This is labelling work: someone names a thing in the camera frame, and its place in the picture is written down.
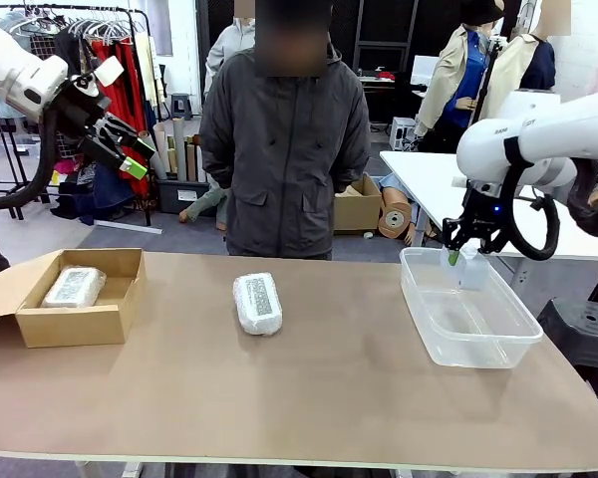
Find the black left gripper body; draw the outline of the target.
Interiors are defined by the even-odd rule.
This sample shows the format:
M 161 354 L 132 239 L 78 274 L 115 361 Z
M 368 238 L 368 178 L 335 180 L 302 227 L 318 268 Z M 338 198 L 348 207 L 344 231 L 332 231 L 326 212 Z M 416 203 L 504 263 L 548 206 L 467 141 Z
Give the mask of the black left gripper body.
M 54 98 L 58 132 L 72 144 L 80 144 L 87 137 L 110 141 L 111 134 L 105 130 L 110 104 L 96 77 L 66 80 Z

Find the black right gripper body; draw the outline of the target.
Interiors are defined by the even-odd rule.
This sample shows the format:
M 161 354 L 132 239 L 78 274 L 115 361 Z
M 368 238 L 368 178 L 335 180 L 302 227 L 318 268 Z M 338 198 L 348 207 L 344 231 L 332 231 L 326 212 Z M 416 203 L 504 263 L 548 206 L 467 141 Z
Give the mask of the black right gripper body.
M 497 197 L 482 193 L 469 186 L 464 195 L 461 218 L 471 225 L 498 226 L 500 221 L 500 201 Z

